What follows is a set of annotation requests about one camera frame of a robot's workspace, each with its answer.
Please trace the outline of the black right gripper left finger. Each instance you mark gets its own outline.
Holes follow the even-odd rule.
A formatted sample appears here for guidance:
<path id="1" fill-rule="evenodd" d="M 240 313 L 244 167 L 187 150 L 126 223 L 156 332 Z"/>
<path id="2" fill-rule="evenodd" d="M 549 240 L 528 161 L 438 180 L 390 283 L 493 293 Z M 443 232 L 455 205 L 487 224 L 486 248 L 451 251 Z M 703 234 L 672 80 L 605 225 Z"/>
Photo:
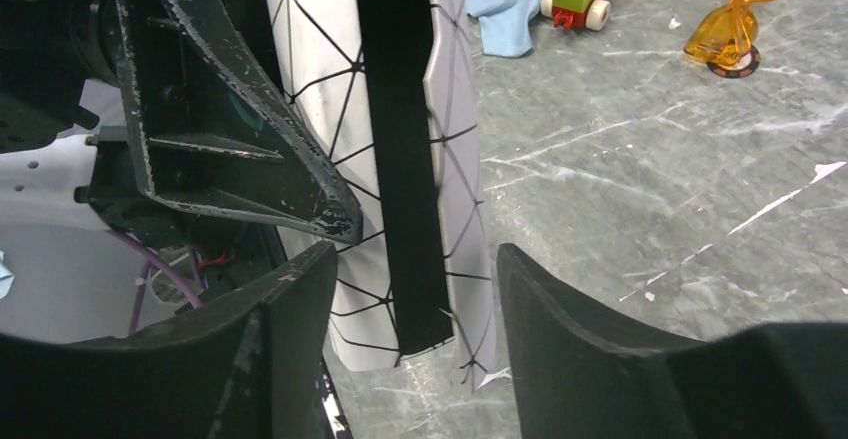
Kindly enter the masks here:
<path id="1" fill-rule="evenodd" d="M 319 242 L 129 337 L 1 340 L 5 438 L 328 438 L 318 387 L 337 275 Z"/>

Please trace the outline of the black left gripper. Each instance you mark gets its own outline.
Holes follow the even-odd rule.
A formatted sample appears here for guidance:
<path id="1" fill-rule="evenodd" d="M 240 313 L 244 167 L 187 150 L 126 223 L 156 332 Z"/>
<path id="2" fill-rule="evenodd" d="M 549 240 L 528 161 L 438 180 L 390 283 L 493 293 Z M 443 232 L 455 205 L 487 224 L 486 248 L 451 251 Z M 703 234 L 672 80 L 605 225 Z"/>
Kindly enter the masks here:
<path id="1" fill-rule="evenodd" d="M 285 262 L 272 225 L 361 240 L 359 201 L 222 0 L 1 0 L 3 152 L 96 126 L 89 80 L 121 91 L 126 132 L 91 142 L 71 199 L 176 284 L 160 256 L 174 246 L 235 287 L 260 259 Z"/>

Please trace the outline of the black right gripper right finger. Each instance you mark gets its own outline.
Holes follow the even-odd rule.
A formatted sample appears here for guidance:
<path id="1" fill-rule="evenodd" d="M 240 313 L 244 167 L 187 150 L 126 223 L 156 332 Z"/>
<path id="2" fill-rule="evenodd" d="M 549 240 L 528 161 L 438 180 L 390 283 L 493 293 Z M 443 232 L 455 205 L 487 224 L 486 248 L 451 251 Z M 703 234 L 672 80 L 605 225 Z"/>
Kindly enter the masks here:
<path id="1" fill-rule="evenodd" d="M 699 341 L 606 306 L 510 243 L 497 282 L 525 438 L 847 434 L 843 323 L 765 323 Z"/>

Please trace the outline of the white geometric glasses case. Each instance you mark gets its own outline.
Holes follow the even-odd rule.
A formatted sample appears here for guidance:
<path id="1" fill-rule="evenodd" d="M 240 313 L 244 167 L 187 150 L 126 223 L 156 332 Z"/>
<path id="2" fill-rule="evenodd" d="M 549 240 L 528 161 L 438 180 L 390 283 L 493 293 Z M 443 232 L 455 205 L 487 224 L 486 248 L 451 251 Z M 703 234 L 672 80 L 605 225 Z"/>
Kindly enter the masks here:
<path id="1" fill-rule="evenodd" d="M 465 0 L 267 0 L 282 92 L 363 214 L 335 246 L 327 336 L 364 372 L 456 345 L 495 364 L 480 133 Z"/>

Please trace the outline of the light blue cleaning cloth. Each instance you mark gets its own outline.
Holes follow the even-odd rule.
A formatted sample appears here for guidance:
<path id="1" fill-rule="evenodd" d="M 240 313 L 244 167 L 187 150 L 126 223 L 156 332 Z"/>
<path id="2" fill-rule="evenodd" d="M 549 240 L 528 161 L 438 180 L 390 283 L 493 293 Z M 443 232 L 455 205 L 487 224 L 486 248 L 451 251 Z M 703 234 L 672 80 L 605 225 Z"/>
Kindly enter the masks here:
<path id="1" fill-rule="evenodd" d="M 519 58 L 533 48 L 529 23 L 541 0 L 465 0 L 466 12 L 480 26 L 483 53 Z"/>

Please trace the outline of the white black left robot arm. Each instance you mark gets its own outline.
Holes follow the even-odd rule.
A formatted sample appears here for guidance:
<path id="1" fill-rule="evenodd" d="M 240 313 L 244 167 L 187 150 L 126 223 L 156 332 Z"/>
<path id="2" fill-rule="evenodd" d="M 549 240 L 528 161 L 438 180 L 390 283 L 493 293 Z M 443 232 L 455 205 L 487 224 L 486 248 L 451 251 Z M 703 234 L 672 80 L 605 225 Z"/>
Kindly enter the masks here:
<path id="1" fill-rule="evenodd" d="M 351 245 L 330 129 L 362 94 L 356 0 L 1 0 L 1 220 L 189 249 L 224 280 Z"/>

